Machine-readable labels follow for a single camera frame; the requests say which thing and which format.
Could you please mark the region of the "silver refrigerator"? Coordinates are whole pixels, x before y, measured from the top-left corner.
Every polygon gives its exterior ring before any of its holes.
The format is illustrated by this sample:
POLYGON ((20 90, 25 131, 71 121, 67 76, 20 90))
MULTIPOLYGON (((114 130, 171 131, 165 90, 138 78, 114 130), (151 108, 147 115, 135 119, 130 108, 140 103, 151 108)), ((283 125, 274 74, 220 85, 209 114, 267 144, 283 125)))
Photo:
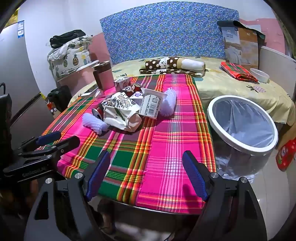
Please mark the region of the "silver refrigerator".
POLYGON ((1 82, 12 99, 11 147, 40 136, 54 120, 34 78, 24 37, 24 22, 1 32, 1 82))

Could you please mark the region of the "black clothing on bundle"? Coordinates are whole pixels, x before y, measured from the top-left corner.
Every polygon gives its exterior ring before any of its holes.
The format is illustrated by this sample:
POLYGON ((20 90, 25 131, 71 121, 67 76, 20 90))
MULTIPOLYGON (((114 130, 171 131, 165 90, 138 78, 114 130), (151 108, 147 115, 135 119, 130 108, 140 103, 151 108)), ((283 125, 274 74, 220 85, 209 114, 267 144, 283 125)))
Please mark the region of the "black clothing on bundle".
POLYGON ((57 49, 62 47, 64 44, 66 44, 70 40, 82 37, 84 35, 86 35, 86 33, 83 32, 82 30, 72 30, 70 32, 63 33, 62 35, 59 35, 59 36, 53 36, 50 39, 50 46, 53 49, 57 49))

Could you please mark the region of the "pink storage box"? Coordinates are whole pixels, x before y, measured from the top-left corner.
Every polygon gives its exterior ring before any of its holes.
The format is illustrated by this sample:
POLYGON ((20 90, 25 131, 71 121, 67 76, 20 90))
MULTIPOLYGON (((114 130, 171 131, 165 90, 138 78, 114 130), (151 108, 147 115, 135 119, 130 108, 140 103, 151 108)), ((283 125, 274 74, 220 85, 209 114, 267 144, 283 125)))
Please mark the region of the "pink storage box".
POLYGON ((67 85, 70 89, 71 95, 74 96, 80 89, 95 81, 93 66, 98 63, 99 61, 95 60, 92 63, 84 65, 66 77, 61 78, 57 81, 57 83, 60 86, 67 85))

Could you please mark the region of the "cardboard bedding box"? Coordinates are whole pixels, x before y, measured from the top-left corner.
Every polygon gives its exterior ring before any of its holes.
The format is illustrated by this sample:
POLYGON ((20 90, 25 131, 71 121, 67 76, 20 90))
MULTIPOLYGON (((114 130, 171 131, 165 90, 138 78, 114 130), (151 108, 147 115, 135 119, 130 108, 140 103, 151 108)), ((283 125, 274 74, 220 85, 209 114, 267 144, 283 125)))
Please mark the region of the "cardboard bedding box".
POLYGON ((239 21, 218 21, 217 25, 223 35, 226 61, 247 70, 257 69, 265 34, 239 21))

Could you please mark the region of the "folded red plaid cloth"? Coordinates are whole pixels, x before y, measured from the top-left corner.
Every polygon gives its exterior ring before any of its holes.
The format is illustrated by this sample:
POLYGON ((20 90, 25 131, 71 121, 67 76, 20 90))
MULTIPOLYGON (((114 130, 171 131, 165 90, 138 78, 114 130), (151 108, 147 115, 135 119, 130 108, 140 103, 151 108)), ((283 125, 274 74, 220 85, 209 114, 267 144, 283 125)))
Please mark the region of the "folded red plaid cloth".
POLYGON ((258 79, 241 65, 229 62, 221 62, 220 67, 223 71, 236 80, 259 83, 258 79))

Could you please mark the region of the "pink brown milk carton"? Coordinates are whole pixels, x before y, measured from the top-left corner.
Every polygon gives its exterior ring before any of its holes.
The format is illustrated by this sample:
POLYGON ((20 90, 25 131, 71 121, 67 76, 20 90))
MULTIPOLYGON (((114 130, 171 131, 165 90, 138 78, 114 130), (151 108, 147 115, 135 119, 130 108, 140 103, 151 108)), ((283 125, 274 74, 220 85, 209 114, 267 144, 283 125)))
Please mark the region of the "pink brown milk carton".
POLYGON ((128 76, 120 77, 117 80, 114 80, 114 86, 116 91, 121 91, 129 85, 130 85, 130 77, 128 76))

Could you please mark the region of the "white round trash bin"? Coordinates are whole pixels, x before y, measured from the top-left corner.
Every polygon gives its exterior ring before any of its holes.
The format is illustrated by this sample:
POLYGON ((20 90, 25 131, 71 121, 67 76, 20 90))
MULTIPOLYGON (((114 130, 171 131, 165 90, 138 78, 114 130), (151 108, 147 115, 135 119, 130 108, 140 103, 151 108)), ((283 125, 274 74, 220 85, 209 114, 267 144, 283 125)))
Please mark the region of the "white round trash bin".
POLYGON ((235 95, 211 100, 207 118, 218 174, 232 180, 246 177, 252 182, 278 142, 273 119, 255 102, 235 95))

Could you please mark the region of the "pineapple print bedding bundle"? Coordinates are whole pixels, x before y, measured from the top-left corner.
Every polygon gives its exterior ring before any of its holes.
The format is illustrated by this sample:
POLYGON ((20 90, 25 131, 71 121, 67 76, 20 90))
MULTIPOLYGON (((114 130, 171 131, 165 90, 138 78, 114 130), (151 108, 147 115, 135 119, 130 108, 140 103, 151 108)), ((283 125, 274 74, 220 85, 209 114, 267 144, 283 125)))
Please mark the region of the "pineapple print bedding bundle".
POLYGON ((60 48, 52 49, 47 60, 56 82, 91 63, 89 51, 91 43, 92 36, 85 35, 68 41, 60 48))

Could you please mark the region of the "pink brown tumbler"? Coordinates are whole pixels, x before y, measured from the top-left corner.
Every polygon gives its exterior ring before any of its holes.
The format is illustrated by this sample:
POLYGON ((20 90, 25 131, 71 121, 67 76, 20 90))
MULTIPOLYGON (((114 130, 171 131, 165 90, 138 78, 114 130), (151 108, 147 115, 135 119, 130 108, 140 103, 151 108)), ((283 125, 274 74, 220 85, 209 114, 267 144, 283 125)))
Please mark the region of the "pink brown tumbler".
POLYGON ((96 83, 101 90, 108 90, 114 87, 111 62, 104 61, 93 66, 93 75, 96 83))

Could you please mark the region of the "pink plaid tablecloth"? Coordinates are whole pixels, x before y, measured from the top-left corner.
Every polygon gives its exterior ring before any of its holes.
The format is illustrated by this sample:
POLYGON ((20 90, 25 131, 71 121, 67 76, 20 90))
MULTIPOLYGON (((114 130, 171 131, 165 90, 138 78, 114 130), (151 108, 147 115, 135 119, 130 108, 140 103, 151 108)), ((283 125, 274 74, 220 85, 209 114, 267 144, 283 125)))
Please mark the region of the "pink plaid tablecloth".
POLYGON ((82 125, 82 116, 98 107, 100 100, 78 98, 45 130, 66 139, 77 136, 78 148, 63 155, 58 172, 70 178, 83 172, 99 153, 107 150, 111 161, 99 195, 121 203, 155 211, 200 214, 198 197, 184 170, 182 155, 190 151, 198 162, 215 171, 212 137, 195 80, 187 74, 132 77, 131 83, 156 91, 169 88, 177 93, 174 114, 169 118, 145 117, 134 133, 116 128, 102 135, 82 125))

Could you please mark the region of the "purple milk carton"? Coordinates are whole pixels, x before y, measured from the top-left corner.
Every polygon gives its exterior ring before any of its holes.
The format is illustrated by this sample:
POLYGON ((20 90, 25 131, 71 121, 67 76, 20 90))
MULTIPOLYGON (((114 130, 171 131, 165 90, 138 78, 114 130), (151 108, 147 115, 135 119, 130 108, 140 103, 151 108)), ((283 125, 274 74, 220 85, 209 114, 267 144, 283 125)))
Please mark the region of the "purple milk carton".
POLYGON ((151 90, 148 88, 141 88, 141 91, 134 93, 130 99, 140 106, 138 113, 141 116, 157 119, 159 109, 167 94, 151 90))

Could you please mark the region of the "red detergent bottle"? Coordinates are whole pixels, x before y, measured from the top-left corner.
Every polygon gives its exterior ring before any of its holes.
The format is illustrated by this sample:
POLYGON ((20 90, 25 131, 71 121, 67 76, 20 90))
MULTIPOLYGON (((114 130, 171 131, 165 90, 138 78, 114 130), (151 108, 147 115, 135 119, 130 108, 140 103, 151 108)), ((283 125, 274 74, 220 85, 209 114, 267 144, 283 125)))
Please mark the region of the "red detergent bottle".
POLYGON ((295 161, 295 138, 284 144, 276 155, 276 164, 281 171, 286 171, 292 161, 295 161))

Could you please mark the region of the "blue floral headboard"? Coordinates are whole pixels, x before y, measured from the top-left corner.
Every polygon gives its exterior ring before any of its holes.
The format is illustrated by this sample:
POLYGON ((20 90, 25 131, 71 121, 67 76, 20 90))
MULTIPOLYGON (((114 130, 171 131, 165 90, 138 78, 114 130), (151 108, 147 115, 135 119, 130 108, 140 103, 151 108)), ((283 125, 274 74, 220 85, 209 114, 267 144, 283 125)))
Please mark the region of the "blue floral headboard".
POLYGON ((167 1, 120 11, 100 20, 113 64, 152 57, 224 59, 218 21, 237 21, 237 10, 206 3, 167 1))

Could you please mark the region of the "patterned paper cup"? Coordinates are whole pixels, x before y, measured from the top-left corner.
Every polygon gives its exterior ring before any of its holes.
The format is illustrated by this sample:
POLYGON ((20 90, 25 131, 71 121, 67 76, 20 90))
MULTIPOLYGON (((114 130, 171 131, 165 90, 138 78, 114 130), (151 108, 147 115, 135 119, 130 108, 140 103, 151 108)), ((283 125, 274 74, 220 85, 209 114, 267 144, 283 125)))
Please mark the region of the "patterned paper cup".
POLYGON ((115 128, 126 132, 135 132, 142 118, 138 111, 140 106, 131 100, 124 92, 117 92, 101 102, 103 121, 115 128))

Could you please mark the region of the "black bag on floor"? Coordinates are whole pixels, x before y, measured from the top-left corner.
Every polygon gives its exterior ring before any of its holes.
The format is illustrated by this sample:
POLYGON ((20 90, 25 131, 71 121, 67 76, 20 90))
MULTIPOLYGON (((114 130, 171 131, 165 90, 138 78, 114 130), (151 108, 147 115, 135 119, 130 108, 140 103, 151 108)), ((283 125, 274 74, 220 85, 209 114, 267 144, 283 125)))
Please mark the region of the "black bag on floor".
POLYGON ((55 104, 58 111, 62 113, 68 107, 68 104, 72 98, 72 94, 69 87, 64 85, 53 89, 47 97, 50 102, 55 104))

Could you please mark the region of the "translucent trash bag liner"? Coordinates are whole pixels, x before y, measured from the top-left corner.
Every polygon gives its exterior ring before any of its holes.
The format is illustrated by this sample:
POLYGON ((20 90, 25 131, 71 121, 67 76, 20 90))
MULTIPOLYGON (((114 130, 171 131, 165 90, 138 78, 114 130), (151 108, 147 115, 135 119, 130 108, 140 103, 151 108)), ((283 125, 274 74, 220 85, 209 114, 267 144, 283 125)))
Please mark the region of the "translucent trash bag liner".
POLYGON ((212 111, 222 129, 243 144, 263 148, 273 141, 274 128, 267 115, 250 103, 224 99, 215 102, 212 111))

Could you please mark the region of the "yellow bed sheet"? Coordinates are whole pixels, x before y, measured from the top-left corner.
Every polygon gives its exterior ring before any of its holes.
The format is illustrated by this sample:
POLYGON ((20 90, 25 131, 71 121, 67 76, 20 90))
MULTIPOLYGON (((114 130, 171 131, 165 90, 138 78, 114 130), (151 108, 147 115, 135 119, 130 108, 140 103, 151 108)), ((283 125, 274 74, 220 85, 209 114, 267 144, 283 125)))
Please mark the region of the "yellow bed sheet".
POLYGON ((238 81, 220 69, 221 59, 192 57, 202 61, 207 71, 195 78, 199 97, 206 108, 210 101, 221 95, 235 95, 249 99, 261 106, 276 123, 292 126, 295 123, 295 103, 286 91, 273 81, 254 84, 238 81))

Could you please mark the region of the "brown polka dot blanket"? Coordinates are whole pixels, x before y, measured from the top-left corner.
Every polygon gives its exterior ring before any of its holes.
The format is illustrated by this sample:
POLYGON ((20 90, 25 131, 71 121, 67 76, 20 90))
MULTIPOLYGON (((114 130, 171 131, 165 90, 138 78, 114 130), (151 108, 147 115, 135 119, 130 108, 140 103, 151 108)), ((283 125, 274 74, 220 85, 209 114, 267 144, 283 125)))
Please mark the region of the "brown polka dot blanket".
POLYGON ((140 68, 142 74, 188 74, 202 77, 206 65, 202 61, 184 57, 163 57, 145 61, 144 67, 140 68))

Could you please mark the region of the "white plastic bowl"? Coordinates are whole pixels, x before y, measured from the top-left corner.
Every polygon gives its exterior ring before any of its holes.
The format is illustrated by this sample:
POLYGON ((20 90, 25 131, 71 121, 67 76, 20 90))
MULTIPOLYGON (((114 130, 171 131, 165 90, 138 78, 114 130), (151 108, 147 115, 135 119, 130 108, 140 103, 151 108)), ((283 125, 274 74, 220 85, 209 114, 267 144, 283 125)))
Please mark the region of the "white plastic bowl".
POLYGON ((261 83, 267 83, 269 80, 269 75, 261 70, 250 68, 250 73, 261 83))

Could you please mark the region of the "red soda can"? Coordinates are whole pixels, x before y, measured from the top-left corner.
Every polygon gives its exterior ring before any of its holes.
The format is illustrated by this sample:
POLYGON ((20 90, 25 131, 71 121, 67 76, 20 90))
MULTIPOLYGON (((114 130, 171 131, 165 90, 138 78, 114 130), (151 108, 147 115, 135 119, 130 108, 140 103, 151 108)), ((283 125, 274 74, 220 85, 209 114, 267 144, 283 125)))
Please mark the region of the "red soda can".
POLYGON ((141 92, 141 86, 138 83, 134 83, 132 85, 129 85, 125 87, 122 92, 127 95, 127 97, 131 97, 136 92, 141 92))

